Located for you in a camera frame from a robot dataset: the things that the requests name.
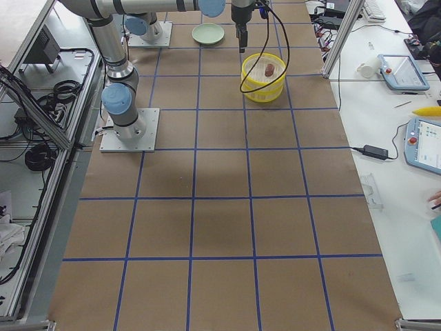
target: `keyboard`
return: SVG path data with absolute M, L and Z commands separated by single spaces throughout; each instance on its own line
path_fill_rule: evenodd
M 378 7 L 376 0 L 365 0 L 362 11 L 368 22 L 382 23 L 386 21 L 386 15 L 384 15 L 384 12 Z

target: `round plate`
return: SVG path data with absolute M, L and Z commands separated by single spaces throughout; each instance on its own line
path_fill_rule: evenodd
M 204 23 L 196 26 L 192 31 L 192 37 L 203 45 L 213 45 L 222 40 L 225 31 L 217 24 Z

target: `white mounting plate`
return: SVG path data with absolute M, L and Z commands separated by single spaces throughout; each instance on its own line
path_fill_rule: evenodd
M 163 34 L 158 39 L 153 40 L 153 42 L 148 43 L 142 40 L 140 36 L 134 34 L 130 35 L 129 47 L 132 48 L 158 48 L 158 47 L 169 47 L 170 39 L 172 38 L 172 22 L 159 22 L 163 29 Z
M 141 116 L 147 124 L 144 135 L 138 139 L 121 140 L 115 131 L 107 130 L 101 141 L 101 152 L 153 152 L 158 132 L 159 108 L 139 108 Z M 106 126 L 113 126 L 113 120 L 109 117 Z

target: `yellow basket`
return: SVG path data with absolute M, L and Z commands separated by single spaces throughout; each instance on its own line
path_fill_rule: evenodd
M 249 72 L 249 69 L 256 62 L 259 54 L 253 54 L 247 57 L 242 63 L 242 80 Z M 265 76 L 265 68 L 267 64 L 270 63 L 274 66 L 274 73 L 270 77 Z M 260 88 L 267 85 L 269 82 L 273 81 L 276 77 L 279 77 L 282 71 L 285 69 L 286 65 L 280 58 L 276 55 L 263 53 L 256 67 L 250 72 L 249 76 L 246 78 L 242 89 L 244 91 L 251 91 L 256 88 Z M 278 78 L 274 83 L 262 90 L 245 93 L 245 96 L 255 102 L 270 102 L 276 100 L 283 90 L 283 84 L 285 82 L 285 74 Z

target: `blue and white device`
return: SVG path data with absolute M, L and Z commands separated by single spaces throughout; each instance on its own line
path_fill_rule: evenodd
M 378 55 L 380 72 L 391 90 L 423 92 L 430 88 L 415 60 L 407 55 Z
M 441 122 L 412 119 L 407 124 L 404 155 L 408 164 L 441 174 Z

